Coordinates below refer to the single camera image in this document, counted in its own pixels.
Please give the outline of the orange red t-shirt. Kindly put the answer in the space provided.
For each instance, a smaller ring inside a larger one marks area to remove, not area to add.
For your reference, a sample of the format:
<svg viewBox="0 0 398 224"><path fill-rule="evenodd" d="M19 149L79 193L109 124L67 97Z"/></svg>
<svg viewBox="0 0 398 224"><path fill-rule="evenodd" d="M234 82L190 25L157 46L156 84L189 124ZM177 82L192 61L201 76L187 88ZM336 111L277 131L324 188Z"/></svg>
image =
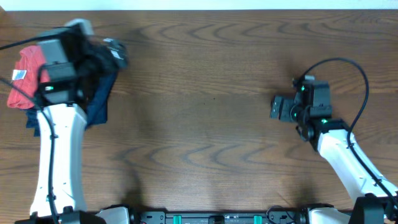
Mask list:
<svg viewBox="0 0 398 224"><path fill-rule="evenodd" d="M15 63L12 84L32 98L39 84L39 68L46 63L46 60L38 45L25 47L19 54L21 58ZM12 89L7 99L7 106L27 110L33 108L34 104L17 90Z"/></svg>

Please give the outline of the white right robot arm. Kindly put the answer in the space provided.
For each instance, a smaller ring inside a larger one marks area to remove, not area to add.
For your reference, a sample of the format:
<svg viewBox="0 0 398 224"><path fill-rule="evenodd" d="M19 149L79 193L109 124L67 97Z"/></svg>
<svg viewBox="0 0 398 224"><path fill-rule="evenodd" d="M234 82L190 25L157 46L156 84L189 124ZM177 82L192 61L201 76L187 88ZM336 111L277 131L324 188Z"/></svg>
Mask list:
<svg viewBox="0 0 398 224"><path fill-rule="evenodd" d="M397 222L397 186L389 182L358 145L342 119L333 119L329 100L313 104L275 96L270 117L296 123L299 136L333 168L354 203L351 214L323 205L305 211L306 223Z"/></svg>

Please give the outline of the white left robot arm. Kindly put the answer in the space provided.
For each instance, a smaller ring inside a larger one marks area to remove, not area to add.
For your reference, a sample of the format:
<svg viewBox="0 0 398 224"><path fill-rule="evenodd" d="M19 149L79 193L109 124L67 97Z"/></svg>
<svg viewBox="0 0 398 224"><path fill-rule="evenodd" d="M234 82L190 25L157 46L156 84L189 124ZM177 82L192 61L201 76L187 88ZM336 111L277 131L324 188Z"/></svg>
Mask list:
<svg viewBox="0 0 398 224"><path fill-rule="evenodd" d="M30 96L40 132L37 188L24 223L130 223L129 209L112 205L89 212L81 183L81 147L88 109L107 104L113 77L128 65L114 39L94 44L84 34L45 37L45 62L34 73Z"/></svg>

